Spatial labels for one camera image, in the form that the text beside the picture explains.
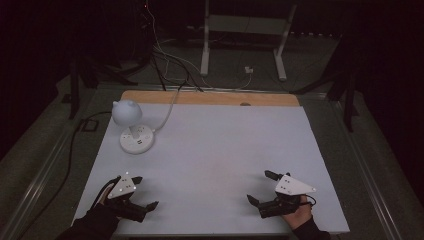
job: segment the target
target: lamp base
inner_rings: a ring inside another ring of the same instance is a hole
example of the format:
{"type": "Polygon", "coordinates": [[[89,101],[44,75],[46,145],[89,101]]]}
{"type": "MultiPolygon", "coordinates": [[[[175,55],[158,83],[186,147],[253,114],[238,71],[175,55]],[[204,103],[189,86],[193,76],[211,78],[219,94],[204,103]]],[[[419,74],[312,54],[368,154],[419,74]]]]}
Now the lamp base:
{"type": "Polygon", "coordinates": [[[151,128],[145,125],[138,125],[137,132],[140,135],[138,138],[133,137],[129,128],[122,132],[120,142],[125,152],[140,154],[149,150],[153,145],[154,135],[151,128]]]}

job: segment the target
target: sleeve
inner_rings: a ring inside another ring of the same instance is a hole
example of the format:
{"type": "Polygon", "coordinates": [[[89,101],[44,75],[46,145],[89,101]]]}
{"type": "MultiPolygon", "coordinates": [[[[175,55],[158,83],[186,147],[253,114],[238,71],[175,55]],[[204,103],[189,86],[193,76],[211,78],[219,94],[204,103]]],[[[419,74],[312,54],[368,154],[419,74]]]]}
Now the sleeve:
{"type": "Polygon", "coordinates": [[[293,230],[294,235],[299,240],[330,240],[331,236],[328,232],[321,231],[315,224],[314,218],[311,217],[307,222],[293,230]]]}
{"type": "Polygon", "coordinates": [[[72,227],[60,234],[56,240],[104,240],[110,239],[118,227],[119,219],[102,204],[80,219],[76,219],[72,227]]]}

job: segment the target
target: lamp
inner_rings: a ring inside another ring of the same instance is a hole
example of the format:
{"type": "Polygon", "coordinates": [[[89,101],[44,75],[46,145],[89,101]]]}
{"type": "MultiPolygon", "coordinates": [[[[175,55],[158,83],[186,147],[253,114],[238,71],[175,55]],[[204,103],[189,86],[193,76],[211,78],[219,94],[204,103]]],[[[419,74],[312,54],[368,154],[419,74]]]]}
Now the lamp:
{"type": "Polygon", "coordinates": [[[140,154],[153,145],[153,131],[141,124],[142,115],[140,106],[132,100],[113,102],[113,121],[119,126],[127,127],[120,137],[121,147],[127,153],[140,154]]]}

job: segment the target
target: wooden edge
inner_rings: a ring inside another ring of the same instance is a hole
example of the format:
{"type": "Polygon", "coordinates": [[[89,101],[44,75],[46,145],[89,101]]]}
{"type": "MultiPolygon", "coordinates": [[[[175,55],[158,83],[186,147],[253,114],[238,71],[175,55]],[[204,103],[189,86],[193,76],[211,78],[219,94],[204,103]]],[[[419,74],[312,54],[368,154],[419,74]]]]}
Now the wooden edge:
{"type": "MultiPolygon", "coordinates": [[[[139,103],[171,103],[175,91],[128,90],[121,99],[139,103]]],[[[204,105],[251,105],[251,106],[299,106],[292,94],[271,93],[226,93],[226,92],[184,92],[178,93],[174,103],[204,105]]]]}

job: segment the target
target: floor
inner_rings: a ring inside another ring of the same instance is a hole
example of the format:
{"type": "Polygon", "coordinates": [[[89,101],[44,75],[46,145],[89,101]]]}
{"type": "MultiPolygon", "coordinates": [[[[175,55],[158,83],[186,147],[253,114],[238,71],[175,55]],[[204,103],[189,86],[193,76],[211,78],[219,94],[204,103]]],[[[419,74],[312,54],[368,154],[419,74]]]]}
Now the floor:
{"type": "MultiPolygon", "coordinates": [[[[190,83],[196,83],[202,90],[277,93],[287,93],[319,79],[338,43],[335,39],[324,37],[290,37],[282,56],[288,79],[281,82],[273,62],[272,39],[246,43],[230,41],[223,36],[213,41],[210,72],[205,78],[201,78],[196,70],[200,65],[201,41],[181,43],[163,39],[160,42],[160,49],[164,52],[184,59],[181,61],[195,80],[190,83]],[[246,66],[253,68],[252,74],[244,72],[246,66]]],[[[165,72],[166,60],[161,59],[164,55],[160,49],[156,54],[157,62],[165,72]]],[[[99,122],[97,130],[79,131],[73,138],[77,120],[110,111],[111,102],[118,100],[127,89],[161,90],[156,70],[151,66],[128,77],[137,82],[137,86],[123,86],[99,76],[101,82],[97,89],[85,89],[81,85],[81,108],[76,120],[68,119],[70,106],[61,103],[62,97],[69,93],[69,77],[59,82],[57,99],[1,161],[0,227],[2,231],[14,229],[9,230],[14,234],[14,238],[10,239],[16,239],[24,230],[26,232],[21,239],[53,239],[71,225],[110,115],[96,115],[93,119],[99,122]],[[69,162],[71,169],[66,183],[42,215],[37,217],[59,188],[69,162]],[[48,171],[43,174],[40,169],[48,171]]],[[[167,88],[175,89],[184,81],[185,70],[170,63],[166,77],[169,81],[166,82],[167,88]]],[[[354,132],[350,133],[341,120],[343,100],[330,102],[325,98],[330,87],[331,83],[320,86],[298,98],[308,115],[351,229],[349,233],[332,235],[332,239],[423,239],[424,210],[361,94],[355,94],[357,115],[352,119],[354,132]]],[[[183,90],[193,91],[194,88],[189,86],[183,90]]],[[[211,237],[184,237],[193,240],[208,238],[211,237]]]]}

